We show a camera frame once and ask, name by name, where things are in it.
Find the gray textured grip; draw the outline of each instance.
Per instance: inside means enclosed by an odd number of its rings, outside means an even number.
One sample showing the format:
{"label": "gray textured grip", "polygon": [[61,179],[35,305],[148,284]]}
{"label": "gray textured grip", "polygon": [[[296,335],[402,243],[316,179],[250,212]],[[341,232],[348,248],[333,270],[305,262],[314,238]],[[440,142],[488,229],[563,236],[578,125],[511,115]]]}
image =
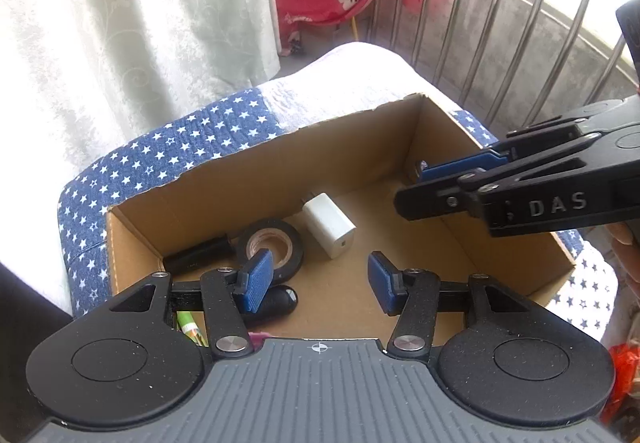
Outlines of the gray textured grip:
{"label": "gray textured grip", "polygon": [[604,443],[592,420],[554,430],[494,425],[467,413],[425,365],[374,340],[269,339],[213,366],[189,401],[144,426],[80,432],[49,423],[31,443]]}

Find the yellow cable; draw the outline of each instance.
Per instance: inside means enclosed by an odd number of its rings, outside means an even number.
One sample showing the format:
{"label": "yellow cable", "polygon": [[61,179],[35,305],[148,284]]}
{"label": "yellow cable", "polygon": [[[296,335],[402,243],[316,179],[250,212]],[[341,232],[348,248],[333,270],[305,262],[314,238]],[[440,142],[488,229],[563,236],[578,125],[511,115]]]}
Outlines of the yellow cable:
{"label": "yellow cable", "polygon": [[351,31],[353,32],[353,38],[356,42],[360,42],[358,38],[358,26],[356,25],[356,17],[351,17]]}

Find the open cardboard box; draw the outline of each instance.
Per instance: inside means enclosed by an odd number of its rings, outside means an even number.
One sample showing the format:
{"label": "open cardboard box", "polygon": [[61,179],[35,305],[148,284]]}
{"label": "open cardboard box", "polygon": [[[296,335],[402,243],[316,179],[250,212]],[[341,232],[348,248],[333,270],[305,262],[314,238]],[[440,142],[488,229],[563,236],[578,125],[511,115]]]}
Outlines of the open cardboard box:
{"label": "open cardboard box", "polygon": [[[301,232],[305,261],[289,281],[297,309],[265,327],[276,336],[386,344],[396,319],[382,313],[367,282],[367,255],[377,249],[399,268],[426,268],[443,280],[488,273],[546,304],[573,267],[555,234],[493,239],[465,213],[408,222],[394,211],[395,191],[409,182],[416,161],[437,164],[479,148],[436,102],[415,94],[204,163],[108,212],[113,292],[162,269],[163,256],[283,217]],[[353,246],[335,260],[298,216],[309,192],[326,192],[357,227]],[[440,314],[434,343],[461,328],[462,314]]]}

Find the white charger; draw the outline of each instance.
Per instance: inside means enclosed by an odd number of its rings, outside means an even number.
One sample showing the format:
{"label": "white charger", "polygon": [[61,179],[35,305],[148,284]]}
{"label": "white charger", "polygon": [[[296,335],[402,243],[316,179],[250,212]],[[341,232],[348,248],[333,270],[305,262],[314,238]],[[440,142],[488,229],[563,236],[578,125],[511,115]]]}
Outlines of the white charger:
{"label": "white charger", "polygon": [[331,258],[347,251],[353,243],[356,226],[324,192],[302,206],[306,227]]}

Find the finger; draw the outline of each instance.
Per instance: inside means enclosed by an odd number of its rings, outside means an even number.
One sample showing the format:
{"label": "finger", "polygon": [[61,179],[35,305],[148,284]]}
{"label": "finger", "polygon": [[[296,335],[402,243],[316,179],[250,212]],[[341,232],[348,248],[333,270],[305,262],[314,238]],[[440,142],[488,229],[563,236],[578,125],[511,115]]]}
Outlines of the finger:
{"label": "finger", "polygon": [[628,285],[629,288],[631,288],[631,291],[633,291],[636,297],[638,298],[638,300],[640,300],[640,282],[636,282],[631,277],[627,276],[626,285]]}
{"label": "finger", "polygon": [[636,282],[640,282],[640,249],[638,246],[623,245],[618,239],[612,239],[611,248],[629,276]]}
{"label": "finger", "polygon": [[631,246],[634,243],[634,234],[625,223],[611,223],[605,228],[623,245]]}

